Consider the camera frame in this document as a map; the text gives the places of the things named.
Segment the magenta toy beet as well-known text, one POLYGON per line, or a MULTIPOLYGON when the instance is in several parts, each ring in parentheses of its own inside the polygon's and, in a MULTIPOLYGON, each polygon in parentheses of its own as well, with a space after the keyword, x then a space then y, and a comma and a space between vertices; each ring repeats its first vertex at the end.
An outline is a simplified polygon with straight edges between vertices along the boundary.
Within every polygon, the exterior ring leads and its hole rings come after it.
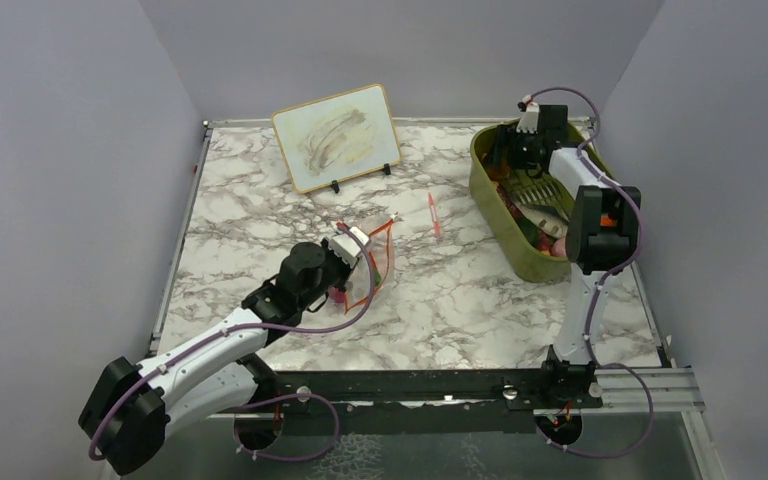
POLYGON ((329 299, 336 305, 345 305, 347 299, 346 292, 344 290, 332 288, 329 290, 329 299))

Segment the orange yellow toy pepper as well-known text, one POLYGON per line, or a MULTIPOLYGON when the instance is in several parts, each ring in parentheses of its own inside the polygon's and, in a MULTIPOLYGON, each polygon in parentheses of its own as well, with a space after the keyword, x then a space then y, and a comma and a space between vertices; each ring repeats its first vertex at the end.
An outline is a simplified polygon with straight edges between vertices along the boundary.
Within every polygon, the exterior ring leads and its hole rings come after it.
POLYGON ((498 160, 491 155, 485 155, 481 159, 481 165, 492 182, 501 182, 509 178, 510 168, 505 158, 498 160))

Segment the clear zip bag orange zipper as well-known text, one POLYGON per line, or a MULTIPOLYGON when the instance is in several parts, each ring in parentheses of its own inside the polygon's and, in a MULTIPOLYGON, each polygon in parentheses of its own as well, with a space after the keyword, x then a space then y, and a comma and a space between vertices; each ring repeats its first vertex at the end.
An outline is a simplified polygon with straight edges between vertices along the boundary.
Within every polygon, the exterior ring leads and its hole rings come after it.
POLYGON ((370 238, 370 245, 366 251, 370 262, 359 264, 352 273, 346 291, 346 304, 341 305, 348 315, 353 310, 360 309, 369 297, 369 272, 373 272, 374 295, 383 293, 388 284, 393 282, 395 271, 395 247, 393 240, 393 226, 396 223, 396 214, 380 214, 360 220, 350 227, 358 227, 370 238))

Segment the orange toy pumpkin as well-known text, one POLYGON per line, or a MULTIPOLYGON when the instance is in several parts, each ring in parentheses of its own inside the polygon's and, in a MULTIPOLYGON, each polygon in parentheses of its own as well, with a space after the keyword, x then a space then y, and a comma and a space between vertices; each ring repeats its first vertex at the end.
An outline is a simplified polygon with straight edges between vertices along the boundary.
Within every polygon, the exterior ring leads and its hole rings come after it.
POLYGON ((615 228, 618 221, 608 214, 602 214, 600 217, 600 226, 603 228, 615 228))

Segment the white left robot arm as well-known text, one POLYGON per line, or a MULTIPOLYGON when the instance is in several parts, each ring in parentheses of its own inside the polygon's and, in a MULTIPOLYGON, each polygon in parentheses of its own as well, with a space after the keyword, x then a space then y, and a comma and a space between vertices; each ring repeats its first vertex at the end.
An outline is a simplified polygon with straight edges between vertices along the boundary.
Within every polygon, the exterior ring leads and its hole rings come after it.
POLYGON ((258 411, 269 406, 273 382, 247 370, 241 359, 287 333, 323 335, 359 321, 362 312, 325 328, 301 324, 304 313, 317 311, 320 298, 344 289, 358 265, 373 266, 368 243, 355 230, 320 243, 299 243, 275 276, 210 329, 163 355, 109 362, 78 417, 90 440, 89 458, 127 475, 180 427, 228 407, 258 411))

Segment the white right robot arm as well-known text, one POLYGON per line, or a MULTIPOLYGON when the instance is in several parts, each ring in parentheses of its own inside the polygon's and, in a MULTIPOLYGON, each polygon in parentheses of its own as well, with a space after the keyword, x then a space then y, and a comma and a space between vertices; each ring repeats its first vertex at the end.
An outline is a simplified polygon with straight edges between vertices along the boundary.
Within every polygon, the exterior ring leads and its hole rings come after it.
POLYGON ((547 174, 573 199, 565 236, 570 298, 552 352, 561 361, 586 365, 595 360, 602 292, 638 252, 640 192, 615 182, 593 162, 585 145, 572 145, 566 106, 526 99, 518 108, 516 123, 497 127, 485 170, 495 181, 516 170, 547 174))

